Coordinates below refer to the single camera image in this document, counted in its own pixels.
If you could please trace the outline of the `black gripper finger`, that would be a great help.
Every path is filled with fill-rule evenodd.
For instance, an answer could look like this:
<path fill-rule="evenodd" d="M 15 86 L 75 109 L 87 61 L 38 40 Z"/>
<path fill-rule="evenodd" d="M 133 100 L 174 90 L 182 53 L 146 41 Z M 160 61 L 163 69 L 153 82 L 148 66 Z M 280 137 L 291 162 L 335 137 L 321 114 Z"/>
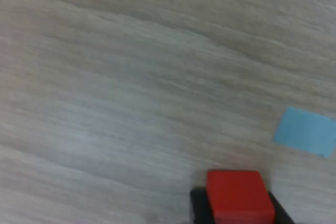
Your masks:
<path fill-rule="evenodd" d="M 214 224 L 212 210 L 204 187 L 194 187 L 190 191 L 190 223 Z"/>
<path fill-rule="evenodd" d="M 289 214 L 286 212 L 286 210 L 280 204 L 280 202 L 276 199 L 273 193 L 269 191 L 268 195 L 275 209 L 274 223 L 275 224 L 294 224 L 294 221 L 292 220 L 292 218 L 289 216 Z"/>

